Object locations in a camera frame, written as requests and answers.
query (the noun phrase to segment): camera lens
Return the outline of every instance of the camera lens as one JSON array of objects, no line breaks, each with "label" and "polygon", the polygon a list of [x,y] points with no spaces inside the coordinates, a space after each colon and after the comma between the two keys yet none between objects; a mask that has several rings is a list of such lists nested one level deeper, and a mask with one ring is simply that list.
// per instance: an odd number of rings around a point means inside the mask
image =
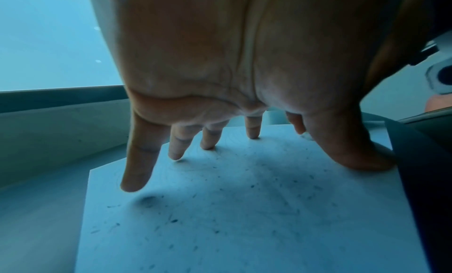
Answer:
[{"label": "camera lens", "polygon": [[444,85],[452,86],[452,65],[439,71],[438,81]]}]

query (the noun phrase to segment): paper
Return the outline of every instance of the paper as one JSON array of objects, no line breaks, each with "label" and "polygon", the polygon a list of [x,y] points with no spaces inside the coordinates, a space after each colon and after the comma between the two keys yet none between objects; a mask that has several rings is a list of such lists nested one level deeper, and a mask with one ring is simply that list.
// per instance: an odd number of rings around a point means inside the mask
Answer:
[{"label": "paper", "polygon": [[91,170],[76,273],[429,272],[397,169],[345,169],[290,125],[200,140],[177,162],[164,145],[139,193],[125,160]]}]

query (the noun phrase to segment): palm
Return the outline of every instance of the palm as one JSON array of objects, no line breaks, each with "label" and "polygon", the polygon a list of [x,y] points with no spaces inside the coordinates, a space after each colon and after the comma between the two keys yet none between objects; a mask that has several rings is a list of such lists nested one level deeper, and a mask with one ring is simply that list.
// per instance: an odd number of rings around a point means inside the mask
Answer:
[{"label": "palm", "polygon": [[146,184],[169,135],[173,159],[201,130],[202,148],[214,147],[237,115],[256,138],[270,106],[337,162],[390,167],[359,102],[376,84],[369,72],[381,75],[371,63],[399,1],[93,0],[133,109],[122,187]]}]

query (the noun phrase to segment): finger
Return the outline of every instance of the finger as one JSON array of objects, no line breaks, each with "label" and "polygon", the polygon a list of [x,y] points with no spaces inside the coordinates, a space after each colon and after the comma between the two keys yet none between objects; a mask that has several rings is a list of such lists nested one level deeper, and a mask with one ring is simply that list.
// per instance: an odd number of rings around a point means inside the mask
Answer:
[{"label": "finger", "polygon": [[294,126],[295,131],[298,134],[303,134],[306,132],[306,127],[303,122],[303,116],[291,112],[286,112],[286,116],[287,120]]},{"label": "finger", "polygon": [[157,162],[160,148],[169,135],[169,126],[150,123],[132,113],[122,190],[136,192],[146,185]]},{"label": "finger", "polygon": [[196,134],[201,131],[201,125],[171,127],[171,137],[169,138],[168,156],[173,160],[179,160],[184,155],[193,141]]},{"label": "finger", "polygon": [[228,124],[229,120],[212,123],[202,129],[201,148],[204,150],[210,150],[217,145],[220,141],[223,128]]},{"label": "finger", "polygon": [[314,140],[337,163],[358,170],[387,170],[394,166],[393,160],[378,152],[370,140],[358,105],[303,118]]},{"label": "finger", "polygon": [[258,138],[261,127],[262,127],[262,115],[245,117],[246,135],[248,136],[249,139]]}]

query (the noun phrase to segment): human hand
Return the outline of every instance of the human hand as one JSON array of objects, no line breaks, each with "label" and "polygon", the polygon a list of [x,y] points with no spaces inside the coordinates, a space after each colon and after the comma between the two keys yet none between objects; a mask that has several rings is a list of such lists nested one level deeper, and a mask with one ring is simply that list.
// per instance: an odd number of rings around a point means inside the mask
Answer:
[{"label": "human hand", "polygon": [[270,106],[336,162],[392,167],[359,103],[425,44],[425,0],[402,1],[92,0],[132,105],[122,189],[147,183],[168,136],[172,159],[201,130],[213,148],[238,115],[256,138]]}]

